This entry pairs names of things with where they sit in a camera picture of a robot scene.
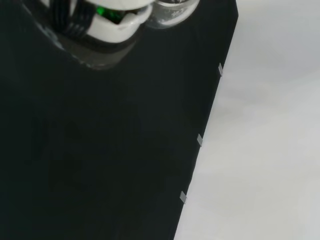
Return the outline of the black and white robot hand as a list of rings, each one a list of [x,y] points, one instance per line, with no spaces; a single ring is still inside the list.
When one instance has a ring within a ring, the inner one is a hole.
[[[147,21],[153,0],[36,0],[53,29],[69,38],[108,44],[130,39]]]

